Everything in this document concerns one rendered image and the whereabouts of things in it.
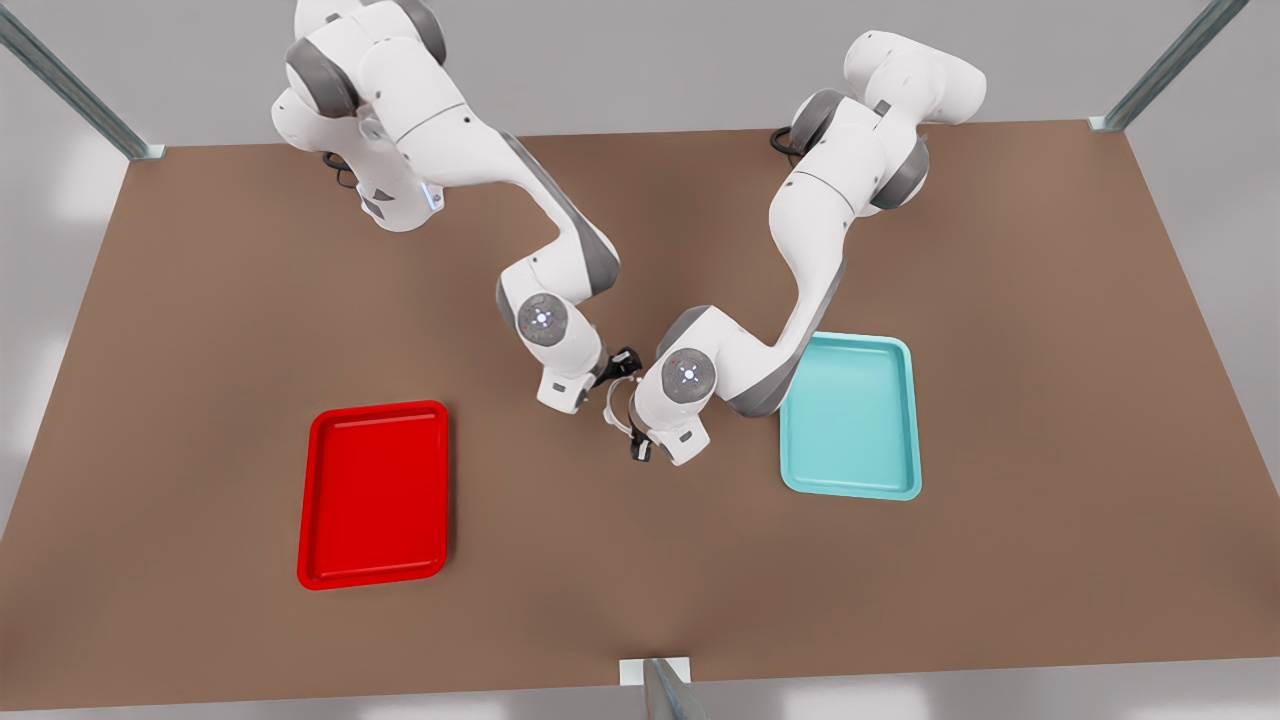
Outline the cyan rectangular tray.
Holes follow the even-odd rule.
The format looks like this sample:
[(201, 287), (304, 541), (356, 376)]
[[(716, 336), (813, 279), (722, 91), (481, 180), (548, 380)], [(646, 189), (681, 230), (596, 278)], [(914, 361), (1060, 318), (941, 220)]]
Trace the cyan rectangular tray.
[(913, 359), (897, 338), (818, 331), (780, 407), (792, 491), (910, 501), (922, 491)]

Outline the silver frame post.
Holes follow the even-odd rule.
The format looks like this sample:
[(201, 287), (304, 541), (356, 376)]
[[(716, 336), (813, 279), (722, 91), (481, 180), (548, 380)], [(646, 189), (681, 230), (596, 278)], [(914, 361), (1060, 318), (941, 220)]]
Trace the silver frame post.
[(1249, 3), (1251, 0), (1210, 0), (1107, 113), (1087, 119), (1091, 131), (1100, 133), (1126, 131)]
[(143, 141), (1, 3), (0, 44), (129, 161), (165, 158), (165, 145)]
[(640, 685), (646, 720), (710, 720), (690, 687), (690, 657), (621, 659), (620, 685)]

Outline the red rectangular tray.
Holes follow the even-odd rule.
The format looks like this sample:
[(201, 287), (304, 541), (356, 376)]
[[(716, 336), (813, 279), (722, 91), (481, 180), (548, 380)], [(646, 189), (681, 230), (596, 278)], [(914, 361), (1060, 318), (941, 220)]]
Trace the red rectangular tray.
[(435, 400), (315, 416), (300, 584), (332, 591), (436, 575), (449, 552), (449, 415)]

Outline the pale grey drainage pipe clamp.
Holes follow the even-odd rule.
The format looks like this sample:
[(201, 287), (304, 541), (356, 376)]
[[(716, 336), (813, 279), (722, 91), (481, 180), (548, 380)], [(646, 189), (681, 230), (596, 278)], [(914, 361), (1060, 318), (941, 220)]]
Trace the pale grey drainage pipe clamp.
[(630, 438), (632, 436), (632, 433), (634, 433), (632, 432), (632, 427), (630, 424), (630, 420), (627, 420), (627, 421), (621, 420), (618, 418), (618, 415), (614, 413), (614, 409), (613, 409), (614, 391), (616, 391), (618, 383), (623, 383), (623, 382), (639, 383), (640, 382), (640, 377), (637, 377), (637, 375), (626, 375), (626, 377), (618, 377), (618, 378), (611, 379), (611, 382), (609, 382), (609, 384), (607, 387), (605, 404), (604, 404), (604, 410), (603, 410), (602, 415), (603, 415), (603, 418), (605, 419), (605, 421), (611, 427), (618, 429), (620, 432), (622, 432), (625, 436), (627, 436)]

